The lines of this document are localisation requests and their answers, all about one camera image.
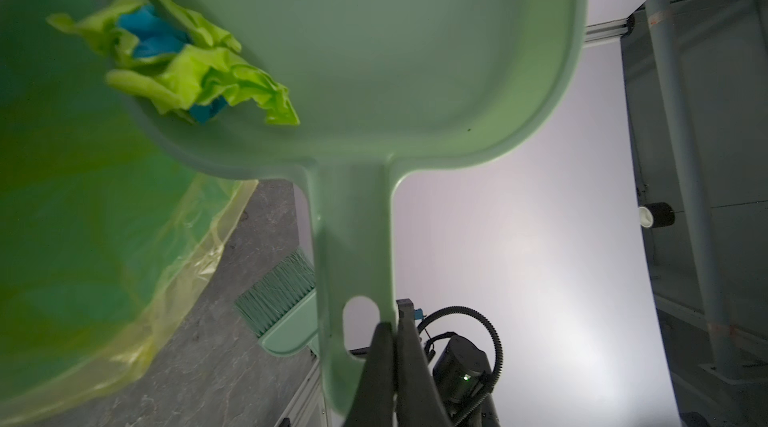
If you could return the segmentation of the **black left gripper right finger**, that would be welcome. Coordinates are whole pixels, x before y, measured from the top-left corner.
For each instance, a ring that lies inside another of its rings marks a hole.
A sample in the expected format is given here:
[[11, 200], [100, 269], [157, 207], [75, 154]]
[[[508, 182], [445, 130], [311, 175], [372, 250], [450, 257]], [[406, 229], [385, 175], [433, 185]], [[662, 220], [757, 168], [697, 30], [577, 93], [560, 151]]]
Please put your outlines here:
[[449, 420], [422, 350], [410, 299], [397, 301], [396, 418], [400, 427], [448, 427]]

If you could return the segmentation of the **mint green hand brush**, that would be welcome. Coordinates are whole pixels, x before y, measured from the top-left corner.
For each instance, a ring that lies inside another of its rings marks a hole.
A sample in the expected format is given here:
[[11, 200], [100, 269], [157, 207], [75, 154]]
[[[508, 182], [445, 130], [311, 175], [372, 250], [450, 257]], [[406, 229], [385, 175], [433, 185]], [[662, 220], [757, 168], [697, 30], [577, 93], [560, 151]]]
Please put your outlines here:
[[234, 306], [269, 354], [290, 357], [307, 348], [318, 355], [315, 286], [312, 264], [297, 249], [243, 292]]

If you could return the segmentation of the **mint green dustpan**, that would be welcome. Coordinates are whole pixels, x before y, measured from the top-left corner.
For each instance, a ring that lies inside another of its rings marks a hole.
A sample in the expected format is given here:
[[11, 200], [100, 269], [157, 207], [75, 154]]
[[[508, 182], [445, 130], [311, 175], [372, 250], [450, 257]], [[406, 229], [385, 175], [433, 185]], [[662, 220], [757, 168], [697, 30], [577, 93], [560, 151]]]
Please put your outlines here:
[[206, 125], [125, 106], [217, 177], [281, 178], [310, 207], [323, 387], [339, 414], [363, 371], [344, 343], [356, 297], [395, 323], [392, 197], [419, 170], [500, 157], [549, 117], [577, 65], [587, 0], [176, 0], [230, 31], [289, 91], [300, 123], [231, 107]]

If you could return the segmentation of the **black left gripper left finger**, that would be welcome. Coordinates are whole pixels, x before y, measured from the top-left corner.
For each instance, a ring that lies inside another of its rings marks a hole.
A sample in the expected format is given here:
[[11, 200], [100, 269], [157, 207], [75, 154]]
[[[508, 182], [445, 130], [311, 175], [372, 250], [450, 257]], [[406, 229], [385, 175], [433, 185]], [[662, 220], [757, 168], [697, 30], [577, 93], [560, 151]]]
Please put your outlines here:
[[391, 427], [395, 400], [395, 337], [389, 323], [379, 323], [369, 346], [345, 427]]

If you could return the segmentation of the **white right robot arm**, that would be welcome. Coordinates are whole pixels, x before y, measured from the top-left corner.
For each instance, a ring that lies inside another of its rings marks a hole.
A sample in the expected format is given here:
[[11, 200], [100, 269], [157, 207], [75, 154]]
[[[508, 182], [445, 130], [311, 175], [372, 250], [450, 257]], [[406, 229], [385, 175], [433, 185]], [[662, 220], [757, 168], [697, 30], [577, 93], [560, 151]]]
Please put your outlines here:
[[430, 336], [423, 350], [427, 360], [435, 363], [432, 377], [442, 405], [454, 426], [498, 426], [492, 393], [504, 363], [500, 336], [483, 314], [464, 306], [449, 306], [427, 315], [417, 325], [417, 332], [425, 332], [432, 323], [450, 315], [470, 317], [485, 328], [493, 344], [494, 360], [456, 332]]

